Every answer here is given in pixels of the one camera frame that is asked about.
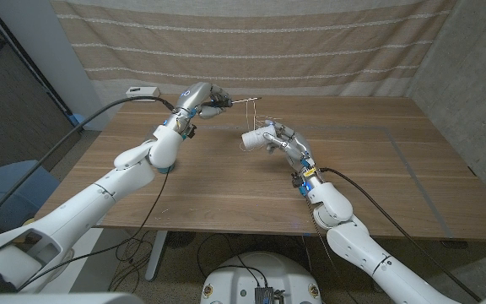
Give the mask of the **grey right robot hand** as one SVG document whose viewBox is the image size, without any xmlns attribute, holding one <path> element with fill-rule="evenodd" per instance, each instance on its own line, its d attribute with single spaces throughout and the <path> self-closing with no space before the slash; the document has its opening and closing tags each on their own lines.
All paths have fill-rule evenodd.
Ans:
<svg viewBox="0 0 486 304">
<path fill-rule="evenodd" d="M 272 154 L 276 149 L 285 153 L 289 165 L 296 171 L 310 169 L 316 163 L 308 141 L 292 128 L 275 121 L 266 120 L 275 131 L 265 132 L 263 137 L 267 140 L 266 151 Z"/>
</svg>

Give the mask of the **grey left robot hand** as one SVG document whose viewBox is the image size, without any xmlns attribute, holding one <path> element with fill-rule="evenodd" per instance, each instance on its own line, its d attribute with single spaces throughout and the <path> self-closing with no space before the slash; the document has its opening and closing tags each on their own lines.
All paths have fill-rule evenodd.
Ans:
<svg viewBox="0 0 486 304">
<path fill-rule="evenodd" d="M 216 84 L 198 82 L 188 87 L 179 97 L 176 108 L 189 113 L 189 117 L 199 115 L 209 119 L 233 106 L 231 96 Z"/>
</svg>

